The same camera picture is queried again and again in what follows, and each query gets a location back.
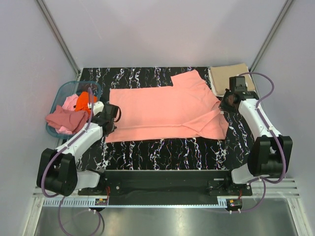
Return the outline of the salmon pink t shirt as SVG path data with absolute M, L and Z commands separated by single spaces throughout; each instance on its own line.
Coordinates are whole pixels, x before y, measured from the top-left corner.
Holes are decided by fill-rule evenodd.
M 223 140 L 228 122 L 197 70 L 171 77 L 172 86 L 112 89 L 122 115 L 106 142 L 196 138 Z

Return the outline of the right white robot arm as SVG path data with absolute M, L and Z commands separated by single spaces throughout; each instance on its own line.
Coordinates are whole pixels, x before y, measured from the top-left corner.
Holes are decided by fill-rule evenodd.
M 234 195 L 241 189 L 241 184 L 251 184 L 263 180 L 271 184 L 280 183 L 288 170 L 293 140 L 284 136 L 271 123 L 264 112 L 262 98 L 255 91 L 249 91 L 242 73 L 229 78 L 229 87 L 219 108 L 225 112 L 239 113 L 247 122 L 254 144 L 247 163 L 230 172 L 230 179 L 223 183 L 224 191 Z

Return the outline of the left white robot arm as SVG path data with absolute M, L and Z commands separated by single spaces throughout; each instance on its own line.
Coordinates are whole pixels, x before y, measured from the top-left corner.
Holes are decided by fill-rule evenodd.
M 98 171 L 79 171 L 79 158 L 98 140 L 116 129 L 121 119 L 119 106 L 96 102 L 88 122 L 71 139 L 56 149 L 45 149 L 41 154 L 36 184 L 45 197 L 69 196 L 75 190 L 89 188 L 100 195 L 106 190 L 106 182 Z

